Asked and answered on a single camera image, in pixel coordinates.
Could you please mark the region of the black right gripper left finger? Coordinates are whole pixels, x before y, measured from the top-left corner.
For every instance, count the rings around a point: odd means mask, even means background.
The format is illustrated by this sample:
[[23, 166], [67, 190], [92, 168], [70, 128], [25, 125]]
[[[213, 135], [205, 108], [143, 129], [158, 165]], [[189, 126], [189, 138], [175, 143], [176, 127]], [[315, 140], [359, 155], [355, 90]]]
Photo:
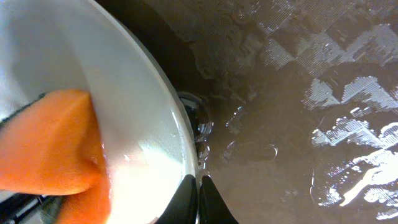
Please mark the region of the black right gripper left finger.
[[195, 224], [196, 218], [197, 182], [193, 175], [188, 174], [155, 224]]

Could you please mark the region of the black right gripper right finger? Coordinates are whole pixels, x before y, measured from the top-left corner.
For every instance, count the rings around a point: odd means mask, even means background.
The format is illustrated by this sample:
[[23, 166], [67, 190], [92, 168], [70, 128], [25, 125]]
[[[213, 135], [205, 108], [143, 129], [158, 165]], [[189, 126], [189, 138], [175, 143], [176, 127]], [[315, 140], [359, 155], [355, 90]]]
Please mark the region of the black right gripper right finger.
[[238, 224], [208, 175], [202, 177], [199, 216], [200, 224]]

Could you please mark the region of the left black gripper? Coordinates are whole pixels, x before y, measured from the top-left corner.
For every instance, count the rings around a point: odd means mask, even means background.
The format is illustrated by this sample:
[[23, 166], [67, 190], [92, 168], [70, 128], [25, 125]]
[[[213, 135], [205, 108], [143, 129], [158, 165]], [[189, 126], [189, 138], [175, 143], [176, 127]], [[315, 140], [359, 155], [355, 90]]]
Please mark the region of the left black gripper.
[[55, 223], [62, 196], [12, 194], [1, 200], [1, 224]]

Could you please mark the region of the pale green plate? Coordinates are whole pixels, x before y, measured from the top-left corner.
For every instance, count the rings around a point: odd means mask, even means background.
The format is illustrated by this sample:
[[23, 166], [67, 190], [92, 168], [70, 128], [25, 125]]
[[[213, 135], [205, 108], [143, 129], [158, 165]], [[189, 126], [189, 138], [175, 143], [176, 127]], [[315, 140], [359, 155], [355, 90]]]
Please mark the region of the pale green plate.
[[110, 223], [182, 223], [197, 174], [183, 105], [140, 40], [95, 1], [1, 2], [1, 118], [42, 93], [90, 92], [111, 181]]

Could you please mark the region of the orange green scrub sponge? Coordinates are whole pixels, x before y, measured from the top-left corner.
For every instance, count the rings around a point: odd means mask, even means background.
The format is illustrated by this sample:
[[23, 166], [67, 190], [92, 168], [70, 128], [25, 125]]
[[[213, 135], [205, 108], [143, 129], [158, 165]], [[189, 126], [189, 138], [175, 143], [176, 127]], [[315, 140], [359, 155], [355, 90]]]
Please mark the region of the orange green scrub sponge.
[[1, 127], [1, 189], [64, 195], [56, 223], [106, 223], [111, 206], [90, 94], [57, 90]]

